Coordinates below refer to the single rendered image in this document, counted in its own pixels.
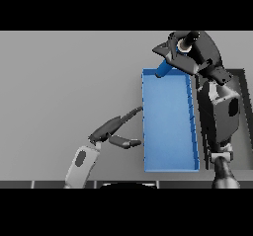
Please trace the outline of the blue pipe with dark end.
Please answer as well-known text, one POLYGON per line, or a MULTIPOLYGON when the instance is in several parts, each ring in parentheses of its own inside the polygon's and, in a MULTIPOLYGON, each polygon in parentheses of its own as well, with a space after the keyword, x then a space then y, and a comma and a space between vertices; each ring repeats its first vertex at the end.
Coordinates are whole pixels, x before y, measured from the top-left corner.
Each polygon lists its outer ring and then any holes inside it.
POLYGON ((174 32, 168 40, 159 44, 152 51, 164 58, 157 68, 156 76, 165 76, 172 68, 177 68, 189 75, 195 75, 200 67, 193 57, 189 56, 193 44, 199 38, 197 31, 174 32))

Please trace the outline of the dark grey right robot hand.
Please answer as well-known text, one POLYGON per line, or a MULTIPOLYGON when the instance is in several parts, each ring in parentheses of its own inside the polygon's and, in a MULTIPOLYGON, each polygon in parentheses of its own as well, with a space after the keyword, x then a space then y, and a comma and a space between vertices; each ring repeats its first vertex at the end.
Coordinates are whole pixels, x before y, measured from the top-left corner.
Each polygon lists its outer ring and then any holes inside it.
POLYGON ((162 56, 168 65, 190 75, 201 74, 220 86, 232 79, 223 67, 216 44, 205 31, 173 32, 152 51, 162 56))

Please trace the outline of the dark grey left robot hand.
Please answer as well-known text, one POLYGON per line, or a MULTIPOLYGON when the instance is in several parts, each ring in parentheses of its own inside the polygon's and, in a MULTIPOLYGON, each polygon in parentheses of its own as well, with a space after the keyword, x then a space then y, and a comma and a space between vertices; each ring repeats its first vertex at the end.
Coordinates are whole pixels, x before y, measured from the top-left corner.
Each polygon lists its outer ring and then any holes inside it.
POLYGON ((142 111, 142 107, 138 107, 124 115, 111 118, 103 125, 98 127, 92 134, 88 136, 89 141, 96 145, 98 142, 109 141, 111 144, 116 145, 123 149, 129 149, 141 144, 138 139, 127 139, 116 135, 116 132, 125 124, 128 120, 133 118, 137 113, 142 111))

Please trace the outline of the blue bin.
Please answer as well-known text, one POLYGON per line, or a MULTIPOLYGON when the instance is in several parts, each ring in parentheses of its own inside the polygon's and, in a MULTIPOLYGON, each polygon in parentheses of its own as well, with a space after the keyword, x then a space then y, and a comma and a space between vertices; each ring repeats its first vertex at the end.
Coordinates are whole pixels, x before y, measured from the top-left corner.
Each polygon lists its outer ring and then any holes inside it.
POLYGON ((198 172, 200 159, 190 76, 172 69, 162 78, 143 69, 142 133, 146 173, 198 172))

